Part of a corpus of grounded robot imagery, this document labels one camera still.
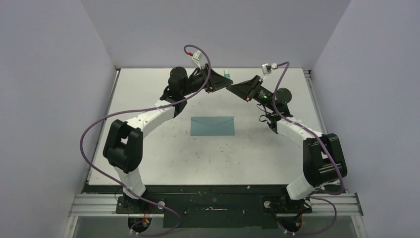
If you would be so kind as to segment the green glue stick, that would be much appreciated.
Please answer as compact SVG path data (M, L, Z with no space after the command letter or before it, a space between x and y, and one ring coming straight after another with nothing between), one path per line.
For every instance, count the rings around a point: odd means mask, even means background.
M224 69L223 70L223 75L224 75L225 78L230 79L230 73L229 73L229 71L227 69Z

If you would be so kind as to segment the teal envelope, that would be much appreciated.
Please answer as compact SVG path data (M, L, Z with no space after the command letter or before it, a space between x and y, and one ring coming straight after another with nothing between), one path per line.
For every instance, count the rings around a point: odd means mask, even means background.
M191 117L191 136L234 136L234 117Z

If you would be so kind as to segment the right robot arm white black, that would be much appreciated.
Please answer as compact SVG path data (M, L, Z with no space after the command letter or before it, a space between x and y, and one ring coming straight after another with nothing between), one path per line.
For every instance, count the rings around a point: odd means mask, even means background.
M264 117L269 128L276 134L287 137L303 151L303 168L297 179L288 184L280 198L280 206L286 212L293 212L300 201L331 182L342 182L348 174L341 143L336 134L324 134L313 130L289 111L288 103L292 93L287 88L271 92L262 86L262 78L232 84L227 90L246 102L255 100L266 112Z

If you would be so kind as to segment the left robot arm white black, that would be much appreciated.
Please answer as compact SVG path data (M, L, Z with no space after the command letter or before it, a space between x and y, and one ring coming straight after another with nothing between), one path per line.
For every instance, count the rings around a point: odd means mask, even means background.
M168 85L152 110L126 121L117 119L112 122L103 156L126 185L123 197L134 213L143 213L148 206L145 197L147 189L138 169L143 158L144 138L164 122L177 117L186 107L188 95L198 92L200 88L212 93L232 83L227 70L218 74L206 64L188 75L185 68L178 66L170 71Z

